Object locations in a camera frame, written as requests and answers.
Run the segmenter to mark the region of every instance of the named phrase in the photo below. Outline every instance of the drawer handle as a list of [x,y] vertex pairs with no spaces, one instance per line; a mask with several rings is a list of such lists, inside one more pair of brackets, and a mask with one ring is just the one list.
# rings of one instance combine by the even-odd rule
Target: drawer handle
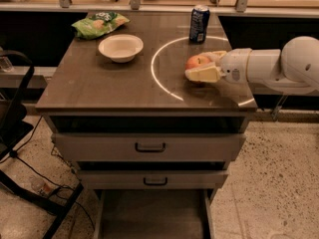
[[143,183],[146,186],[165,186],[165,185],[167,185],[168,180],[167,180],[167,177],[166,177],[164,180],[159,180],[157,182],[155,182],[155,181],[149,181],[148,182],[148,180],[146,178],[144,178],[143,179]]
[[145,152],[156,152],[156,153],[159,153],[159,152],[164,152],[165,149],[166,149],[165,142],[163,142],[159,148],[142,147],[141,145],[139,145],[138,142],[136,142],[136,151],[137,152],[142,152],[142,153],[145,153]]

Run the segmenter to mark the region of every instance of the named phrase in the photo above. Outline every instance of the brown table top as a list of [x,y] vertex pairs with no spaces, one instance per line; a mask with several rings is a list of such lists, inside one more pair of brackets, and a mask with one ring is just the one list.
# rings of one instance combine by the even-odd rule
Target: brown table top
[[112,34],[133,34],[144,49],[117,64],[98,51],[106,37],[75,39],[36,105],[40,113],[111,111],[240,111],[256,108],[248,85],[199,86],[184,76],[192,55],[230,50],[222,29],[208,28],[203,44],[188,41],[190,13],[121,12],[131,22]]

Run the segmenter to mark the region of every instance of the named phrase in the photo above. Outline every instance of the black electrical cord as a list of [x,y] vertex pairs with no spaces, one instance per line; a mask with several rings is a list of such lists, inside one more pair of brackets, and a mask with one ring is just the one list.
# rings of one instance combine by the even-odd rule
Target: black electrical cord
[[[56,195],[57,197],[63,199],[63,200],[68,200],[68,198],[65,198],[65,197],[62,197],[62,196],[58,195],[58,192],[57,192],[55,195]],[[91,222],[92,228],[95,229],[94,222],[93,222],[93,220],[92,220],[92,218],[91,218],[89,212],[86,210],[86,208],[84,208],[84,206],[83,206],[81,203],[77,202],[77,201],[75,201],[75,203],[78,204],[78,205],[82,208],[82,210],[83,210],[83,211],[85,212],[85,214],[88,216],[88,218],[89,218],[89,220],[90,220],[90,222]]]
[[61,161],[63,161],[66,165],[68,165],[70,168],[72,168],[72,165],[70,163],[68,163],[68,161],[66,161],[63,156],[60,154],[60,152],[57,150],[56,145],[53,145],[52,149],[51,149],[51,153],[52,156],[56,156],[58,157]]
[[26,144],[32,139],[33,134],[35,133],[35,131],[36,131],[36,129],[37,129],[37,127],[38,127],[38,125],[39,125],[39,123],[40,123],[40,121],[41,121],[41,118],[42,118],[42,116],[40,116],[38,122],[37,122],[36,125],[34,126],[34,129],[33,129],[32,133],[31,133],[29,139],[28,139],[27,141],[25,141],[25,142],[24,142],[20,147],[18,147],[15,151],[19,151],[19,149],[21,149],[24,145],[26,145]]
[[22,145],[20,145],[16,150],[11,150],[11,151],[8,153],[8,157],[7,157],[6,159],[0,161],[0,163],[4,163],[5,161],[7,161],[7,160],[9,159],[9,157],[13,157],[13,158],[14,158],[14,157],[17,157],[17,155],[18,155],[18,153],[17,153],[18,150],[21,149],[24,145],[26,145],[26,144],[31,140],[31,138],[33,137],[33,134],[35,133],[35,131],[36,131],[36,129],[37,129],[37,127],[38,127],[38,125],[39,125],[39,123],[40,123],[40,121],[41,121],[41,118],[42,118],[42,116],[40,116],[39,120],[37,121],[36,125],[34,126],[33,131],[32,131],[32,133],[31,133],[29,139],[28,139],[27,141],[25,141]]
[[[49,181],[50,183],[56,185],[58,188],[54,189],[53,192],[51,193],[51,195],[49,197],[51,197],[53,194],[55,194],[57,197],[61,198],[61,199],[64,199],[64,200],[68,200],[67,198],[64,198],[62,196],[59,196],[58,195],[58,192],[60,191],[61,188],[65,188],[65,189],[69,189],[69,190],[72,190],[74,191],[74,189],[71,187],[71,186],[68,186],[68,185],[60,185],[58,183],[55,183],[53,182],[51,179],[49,179],[48,177],[44,176],[43,174],[39,173],[36,169],[34,169],[30,164],[28,164],[26,161],[24,161],[23,159],[21,159],[19,156],[18,156],[18,150],[21,149],[23,146],[25,146],[33,137],[40,121],[42,119],[42,116],[40,116],[39,120],[37,121],[36,125],[34,126],[34,129],[29,137],[29,139],[27,141],[25,141],[22,145],[20,145],[16,150],[12,150],[8,157],[2,161],[0,161],[0,163],[4,163],[7,159],[9,159],[9,157],[13,157],[13,158],[17,158],[18,160],[20,160],[22,163],[24,163],[26,166],[28,166],[31,170],[33,170],[36,174],[38,174],[39,176],[41,176],[42,178],[46,179],[47,181]],[[65,163],[67,163],[62,156],[60,156],[59,154],[56,154],[56,156],[59,156]],[[93,229],[95,229],[95,226],[94,226],[94,222],[90,216],[90,214],[88,213],[88,211],[84,208],[83,205],[81,205],[79,202],[75,201],[76,204],[78,204],[82,209],[83,211],[86,213],[86,215],[88,216],[90,222],[91,222],[91,225],[93,227]]]

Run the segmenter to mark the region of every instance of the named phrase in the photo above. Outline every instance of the floor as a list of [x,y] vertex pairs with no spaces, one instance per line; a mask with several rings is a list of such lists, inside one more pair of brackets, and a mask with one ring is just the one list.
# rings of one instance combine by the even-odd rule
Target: floor
[[[26,120],[36,124],[39,117]],[[53,148],[50,135],[41,119],[19,157],[55,183],[75,186],[77,177]],[[246,136],[211,204],[215,239],[319,238],[319,112],[282,111],[278,121],[273,121],[268,111],[258,111]],[[20,160],[9,158],[0,169],[32,190],[29,178],[35,173]],[[95,223],[98,199],[84,189],[78,203],[54,238],[93,237],[94,228],[82,207]],[[53,219],[0,188],[0,239],[42,238]]]

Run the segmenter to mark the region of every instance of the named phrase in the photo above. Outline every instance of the aluminum can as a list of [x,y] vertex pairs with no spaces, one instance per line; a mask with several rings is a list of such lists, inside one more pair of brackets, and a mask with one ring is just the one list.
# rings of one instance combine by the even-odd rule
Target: aluminum can
[[206,39],[210,12],[208,6],[196,5],[191,11],[189,39],[194,43],[202,43]]

